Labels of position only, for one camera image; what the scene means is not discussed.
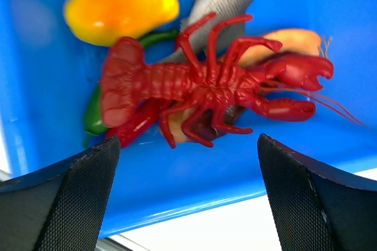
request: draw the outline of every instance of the blue container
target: blue container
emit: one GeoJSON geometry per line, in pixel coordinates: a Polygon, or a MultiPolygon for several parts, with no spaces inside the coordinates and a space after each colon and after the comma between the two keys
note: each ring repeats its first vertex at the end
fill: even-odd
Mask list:
{"type": "MultiPolygon", "coordinates": [[[[107,49],[73,36],[62,17],[64,1],[0,0],[0,105],[14,176],[82,150],[82,115],[107,49]]],[[[180,2],[183,18],[193,0],[180,2]]],[[[321,81],[322,94],[376,128],[377,0],[255,0],[248,12],[250,35],[299,27],[333,36],[335,75],[321,81]]],[[[148,49],[147,61],[172,51],[173,42],[160,43],[148,49]]],[[[254,133],[228,134],[211,149],[187,143],[171,150],[154,127],[123,150],[100,237],[263,195],[260,133],[346,171],[377,167],[376,131],[320,105],[304,123],[248,111],[237,125],[254,133]]]]}

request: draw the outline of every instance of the green pepper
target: green pepper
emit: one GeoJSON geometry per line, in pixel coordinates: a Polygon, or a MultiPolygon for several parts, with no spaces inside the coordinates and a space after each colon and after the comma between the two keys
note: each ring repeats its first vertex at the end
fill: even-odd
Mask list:
{"type": "MultiPolygon", "coordinates": [[[[167,32],[154,31],[139,38],[138,41],[144,47],[144,49],[146,49],[155,43],[174,39],[178,36],[178,34],[179,34],[179,30],[176,28],[167,32]]],[[[84,114],[85,132],[87,133],[87,137],[85,138],[84,144],[83,144],[85,148],[88,147],[90,138],[92,136],[98,136],[106,132],[108,129],[108,127],[102,123],[100,97],[101,97],[101,91],[100,91],[100,86],[98,85],[95,88],[89,100],[87,110],[84,114]]]]}

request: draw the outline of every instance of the segmented abdomen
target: segmented abdomen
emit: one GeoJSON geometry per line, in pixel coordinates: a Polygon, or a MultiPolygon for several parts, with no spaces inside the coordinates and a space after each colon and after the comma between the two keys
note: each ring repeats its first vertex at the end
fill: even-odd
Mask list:
{"type": "Polygon", "coordinates": [[[135,77],[135,90],[141,99],[181,101],[193,87],[187,65],[153,64],[135,77]]]}

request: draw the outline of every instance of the lobster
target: lobster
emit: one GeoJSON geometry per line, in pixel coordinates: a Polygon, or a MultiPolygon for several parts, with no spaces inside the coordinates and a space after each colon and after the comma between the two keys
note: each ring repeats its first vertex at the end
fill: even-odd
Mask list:
{"type": "Polygon", "coordinates": [[[234,134],[250,134],[253,130],[224,123],[223,115],[227,107],[233,104],[280,121],[306,121],[315,114],[316,104],[312,101],[291,98],[268,100],[258,95],[259,91],[294,91],[331,108],[348,120],[362,124],[338,103],[334,102],[346,114],[315,96],[327,97],[312,93],[323,88],[318,76],[327,79],[333,77],[334,66],[327,58],[287,54],[246,71],[237,66],[245,50],[254,45],[264,45],[278,52],[282,44],[262,37],[241,37],[232,42],[223,62],[218,62],[216,39],[219,32],[228,25],[251,20],[252,15],[235,16],[215,25],[209,33],[206,63],[201,64],[191,49],[189,36],[215,16],[214,12],[207,14],[179,35],[178,43],[188,64],[147,65],[140,43],[130,37],[120,38],[105,60],[100,79],[104,124],[109,127],[125,124],[135,115],[139,103],[149,98],[181,101],[178,105],[164,108],[159,116],[161,133],[170,147],[175,148],[176,144],[168,127],[169,115],[191,107],[196,107],[196,110],[182,124],[183,133],[193,141],[213,147],[211,141],[191,129],[192,123],[207,109],[213,110],[211,125],[215,129],[234,134]],[[263,87],[265,83],[275,87],[263,87]]]}

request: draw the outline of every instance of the red lobster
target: red lobster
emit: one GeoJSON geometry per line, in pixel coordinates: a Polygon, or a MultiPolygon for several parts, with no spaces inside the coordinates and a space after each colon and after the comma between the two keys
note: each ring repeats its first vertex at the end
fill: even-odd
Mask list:
{"type": "Polygon", "coordinates": [[[175,148],[176,144],[168,127],[169,115],[191,107],[197,109],[183,123],[183,133],[204,146],[213,147],[211,141],[202,138],[191,129],[192,123],[209,108],[213,110],[212,126],[235,134],[249,134],[253,130],[224,123],[224,112],[233,104],[281,121],[305,121],[316,111],[316,105],[311,101],[295,101],[290,98],[269,101],[257,94],[260,90],[299,92],[337,111],[347,119],[361,123],[339,104],[351,117],[314,98],[314,93],[308,92],[323,88],[318,82],[318,76],[332,78],[334,67],[326,58],[287,54],[283,58],[268,61],[246,71],[237,65],[245,50],[253,45],[264,45],[278,52],[282,44],[279,41],[260,37],[241,37],[233,41],[223,63],[219,64],[216,60],[216,39],[219,32],[228,25],[251,20],[253,18],[251,15],[239,15],[215,25],[209,33],[206,64],[200,64],[191,49],[189,36],[215,16],[214,12],[204,16],[179,36],[178,43],[187,58],[188,65],[173,63],[147,65],[144,61],[143,47],[138,41],[130,37],[120,38],[104,63],[100,80],[104,124],[109,127],[125,124],[135,115],[138,104],[149,98],[181,101],[183,103],[163,110],[159,118],[161,132],[170,147],[175,148]],[[262,87],[263,82],[284,88],[262,87]]]}

